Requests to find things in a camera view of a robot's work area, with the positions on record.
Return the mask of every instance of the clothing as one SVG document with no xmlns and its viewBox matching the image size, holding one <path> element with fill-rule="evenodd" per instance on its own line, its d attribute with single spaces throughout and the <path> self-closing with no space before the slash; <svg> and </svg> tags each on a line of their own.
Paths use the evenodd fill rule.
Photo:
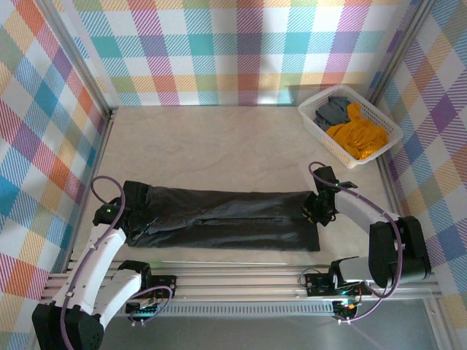
<svg viewBox="0 0 467 350">
<path fill-rule="evenodd" d="M 127 244 L 136 247 L 317 252 L 317 226 L 301 213 L 310 192 L 220 192 L 124 184 Z"/>
<path fill-rule="evenodd" d="M 350 121 L 330 127 L 326 133 L 357 160 L 367 158 L 387 144 L 386 130 L 360 115 L 359 104 L 349 104 Z"/>
<path fill-rule="evenodd" d="M 350 121 L 347 116 L 347 106 L 350 101 L 346 97 L 329 96 L 328 100 L 327 104 L 317 109 L 314 119 L 314 122 L 324 131 L 327 131 L 331 126 Z"/>
</svg>

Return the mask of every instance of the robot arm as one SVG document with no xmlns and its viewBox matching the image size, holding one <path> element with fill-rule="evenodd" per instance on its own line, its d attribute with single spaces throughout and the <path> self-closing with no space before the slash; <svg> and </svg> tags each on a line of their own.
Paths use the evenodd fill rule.
<svg viewBox="0 0 467 350">
<path fill-rule="evenodd" d="M 337 213 L 344 214 L 369 235 L 368 257 L 353 257 L 331 263 L 332 273 L 338 284 L 354 281 L 374 281 L 379 287 L 391 287 L 395 281 L 397 249 L 395 232 L 388 219 L 358 196 L 340 190 L 347 188 L 358 193 L 351 182 L 339 182 L 330 166 L 318 168 L 314 174 L 334 186 L 315 178 L 318 194 L 306 200 L 304 216 L 310 221 L 326 226 Z M 420 223 L 414 217 L 400 217 L 386 213 L 396 223 L 401 234 L 403 265 L 400 283 L 419 281 L 431 274 L 425 240 Z"/>
<path fill-rule="evenodd" d="M 95 226 L 90 235 L 86 252 L 109 226 Z M 41 349 L 65 349 L 60 331 L 60 313 L 65 297 L 70 296 L 65 316 L 66 332 L 74 350 L 98 349 L 110 319 L 126 304 L 128 299 L 140 290 L 153 287 L 150 265 L 145 262 L 125 261 L 112 281 L 101 288 L 101 283 L 118 249 L 125 243 L 125 233 L 121 228 L 114 229 L 107 239 L 90 256 L 78 276 L 74 292 L 68 288 L 77 269 L 67 279 L 53 298 L 51 304 L 39 304 L 32 315 L 34 329 Z"/>
</svg>

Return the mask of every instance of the floor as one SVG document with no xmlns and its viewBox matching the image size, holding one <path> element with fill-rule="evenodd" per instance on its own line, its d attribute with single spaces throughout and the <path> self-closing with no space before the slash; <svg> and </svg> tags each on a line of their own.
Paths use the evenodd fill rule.
<svg viewBox="0 0 467 350">
<path fill-rule="evenodd" d="M 123 107 L 115 117 L 99 174 L 152 185 L 194 190 L 314 190 L 308 164 L 319 160 L 333 166 L 337 178 L 352 181 L 361 192 L 387 209 L 375 161 L 345 168 L 303 127 L 294 107 Z M 111 184 L 96 189 L 110 200 Z M 94 211 L 89 198 L 72 258 L 85 247 Z M 368 236 L 351 220 L 338 216 L 319 225 L 321 252 L 263 252 L 238 249 L 142 249 L 127 246 L 116 260 L 138 259 L 219 263 L 329 263 L 368 254 Z"/>
<path fill-rule="evenodd" d="M 438 349 L 422 300 L 386 301 L 369 318 L 337 325 L 323 316 L 160 317 L 131 327 L 115 317 L 102 350 L 435 350 Z"/>
</svg>

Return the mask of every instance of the gray floor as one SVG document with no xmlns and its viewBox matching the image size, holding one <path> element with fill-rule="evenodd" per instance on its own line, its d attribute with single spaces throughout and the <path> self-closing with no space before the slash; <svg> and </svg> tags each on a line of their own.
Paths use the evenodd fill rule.
<svg viewBox="0 0 467 350">
<path fill-rule="evenodd" d="M 102 350 L 437 348 L 421 300 L 384 302 L 368 318 L 350 326 L 339 326 L 336 320 L 326 316 L 270 319 L 161 317 L 145 328 L 133 328 L 126 318 L 120 317 L 110 322 L 101 347 Z"/>
</svg>

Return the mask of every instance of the metal rail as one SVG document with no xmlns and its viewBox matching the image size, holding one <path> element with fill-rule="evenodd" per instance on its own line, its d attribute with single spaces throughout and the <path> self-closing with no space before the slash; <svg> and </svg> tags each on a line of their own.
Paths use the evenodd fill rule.
<svg viewBox="0 0 467 350">
<path fill-rule="evenodd" d="M 69 271 L 76 265 L 70 262 Z M 120 262 L 113 262 L 103 280 L 105 287 L 117 271 Z M 186 266 L 187 264 L 166 263 L 153 268 L 153 275 L 175 275 L 177 294 L 174 302 L 261 302 L 261 301 L 307 301 L 307 300 L 347 300 L 346 296 L 322 295 L 308 297 L 306 289 L 298 283 L 307 265 L 234 265 Z M 325 273 L 327 269 L 318 268 Z M 68 273 L 51 274 L 42 300 L 48 302 L 68 278 Z M 441 296 L 434 276 L 420 282 L 401 285 L 393 299 L 426 299 Z M 374 300 L 364 296 L 364 300 Z"/>
</svg>

